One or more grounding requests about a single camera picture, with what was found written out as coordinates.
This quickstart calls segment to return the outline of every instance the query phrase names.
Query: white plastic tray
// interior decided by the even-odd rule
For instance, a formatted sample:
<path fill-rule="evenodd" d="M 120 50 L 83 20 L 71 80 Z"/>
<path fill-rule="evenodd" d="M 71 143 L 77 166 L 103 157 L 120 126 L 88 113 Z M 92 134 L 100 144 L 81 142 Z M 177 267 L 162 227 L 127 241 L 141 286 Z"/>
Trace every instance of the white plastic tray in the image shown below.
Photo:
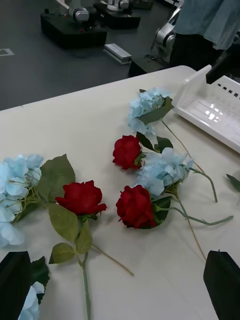
<path fill-rule="evenodd" d="M 185 79 L 173 110 L 240 153 L 240 84 L 222 76 L 206 83 L 208 65 Z"/>

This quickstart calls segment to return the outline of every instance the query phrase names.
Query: red rose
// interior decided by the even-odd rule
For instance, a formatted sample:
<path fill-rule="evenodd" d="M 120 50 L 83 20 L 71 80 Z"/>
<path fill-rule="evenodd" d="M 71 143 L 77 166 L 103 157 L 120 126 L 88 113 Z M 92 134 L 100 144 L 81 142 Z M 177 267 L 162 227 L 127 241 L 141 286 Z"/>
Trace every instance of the red rose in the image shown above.
<path fill-rule="evenodd" d="M 141 164 L 135 165 L 135 159 L 141 153 L 139 139 L 132 135 L 123 135 L 114 145 L 113 162 L 123 169 L 138 169 Z"/>
<path fill-rule="evenodd" d="M 91 215 L 107 209 L 102 203 L 102 192 L 94 186 L 94 181 L 83 183 L 73 182 L 63 186 L 64 198 L 56 197 L 60 206 L 72 211 L 76 215 Z"/>
<path fill-rule="evenodd" d="M 152 202 L 149 192 L 141 185 L 126 186 L 116 203 L 117 214 L 127 227 L 155 227 Z"/>

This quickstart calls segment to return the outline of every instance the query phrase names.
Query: floor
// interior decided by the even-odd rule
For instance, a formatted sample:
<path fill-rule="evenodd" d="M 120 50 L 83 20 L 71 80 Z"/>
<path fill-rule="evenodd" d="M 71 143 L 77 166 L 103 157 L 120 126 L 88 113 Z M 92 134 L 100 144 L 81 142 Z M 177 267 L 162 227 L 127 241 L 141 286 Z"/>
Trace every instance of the floor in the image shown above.
<path fill-rule="evenodd" d="M 0 0 L 0 110 L 99 86 L 127 78 L 129 65 L 120 65 L 102 48 L 64 50 L 41 33 L 40 13 L 50 0 Z M 149 52 L 156 30 L 169 6 L 154 3 L 137 10 L 140 25 L 132 30 L 108 30 L 106 43 L 115 43 L 133 57 Z"/>

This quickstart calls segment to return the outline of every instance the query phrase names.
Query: hydrangea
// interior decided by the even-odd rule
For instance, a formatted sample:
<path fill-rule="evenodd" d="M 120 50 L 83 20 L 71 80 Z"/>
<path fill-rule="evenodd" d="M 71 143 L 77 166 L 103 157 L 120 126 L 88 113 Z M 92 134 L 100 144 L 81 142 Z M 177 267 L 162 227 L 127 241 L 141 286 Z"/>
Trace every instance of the hydrangea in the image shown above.
<path fill-rule="evenodd" d="M 144 166 L 138 171 L 137 184 L 148 189 L 154 198 L 158 198 L 167 186 L 188 176 L 191 159 L 183 165 L 187 153 L 178 155 L 174 149 L 165 148 L 162 153 L 150 152 L 145 158 Z"/>
<path fill-rule="evenodd" d="M 44 286 L 40 282 L 31 285 L 18 320 L 38 320 L 39 301 L 37 294 L 44 294 Z"/>
<path fill-rule="evenodd" d="M 0 248 L 24 242 L 24 234 L 11 222 L 15 219 L 15 214 L 21 212 L 22 200 L 29 187 L 40 180 L 43 159 L 38 154 L 31 154 L 29 157 L 19 154 L 14 159 L 5 158 L 0 163 Z"/>
<path fill-rule="evenodd" d="M 24 235 L 10 222 L 14 220 L 14 213 L 21 209 L 21 203 L 12 196 L 0 194 L 0 248 L 10 245 L 21 245 Z"/>
<path fill-rule="evenodd" d="M 130 110 L 128 114 L 128 125 L 134 132 L 140 132 L 143 135 L 155 134 L 151 124 L 145 125 L 139 116 L 147 114 L 148 112 L 158 108 L 162 105 L 165 97 L 169 95 L 168 92 L 160 89 L 153 88 L 140 93 L 139 98 L 130 102 Z"/>
<path fill-rule="evenodd" d="M 43 159 L 38 154 L 31 154 L 28 158 L 22 154 L 15 159 L 5 158 L 0 163 L 0 194 L 25 197 L 27 186 L 36 184 L 41 178 L 39 167 Z"/>

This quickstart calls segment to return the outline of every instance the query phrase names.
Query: white table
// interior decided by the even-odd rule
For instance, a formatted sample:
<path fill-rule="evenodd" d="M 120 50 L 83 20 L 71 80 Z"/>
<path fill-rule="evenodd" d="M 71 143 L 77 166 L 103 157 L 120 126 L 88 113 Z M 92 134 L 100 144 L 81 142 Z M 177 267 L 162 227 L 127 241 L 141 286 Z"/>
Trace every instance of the white table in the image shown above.
<path fill-rule="evenodd" d="M 112 163 L 113 147 L 127 126 L 128 104 L 139 89 L 165 87 L 175 93 L 188 67 L 157 71 L 87 90 L 1 111 L 1 158 L 19 153 L 39 153 L 44 158 L 67 153 L 79 182 L 94 180 L 108 209 L 100 223 L 91 223 L 94 242 L 130 268 L 131 277 L 94 250 L 89 255 L 88 277 L 92 320 L 217 320 L 203 281 L 204 261 L 183 217 L 171 211 L 161 226 L 148 230 L 127 229 L 118 222 L 115 203 L 120 191 L 135 182 L 135 175 Z M 212 177 L 219 202 L 214 203 L 209 181 L 191 174 L 180 188 L 189 215 L 215 221 L 234 215 L 234 220 L 214 227 L 193 222 L 207 254 L 227 251 L 240 265 L 239 195 L 225 176 L 240 169 L 239 155 L 173 112 L 166 122 L 202 168 Z M 174 137 L 156 124 L 159 136 Z M 27 241 L 9 250 L 28 250 L 32 260 L 45 255 L 62 238 L 52 228 L 47 212 L 36 211 L 21 221 Z M 82 272 L 77 263 L 51 266 L 51 280 L 40 306 L 40 320 L 87 319 Z"/>

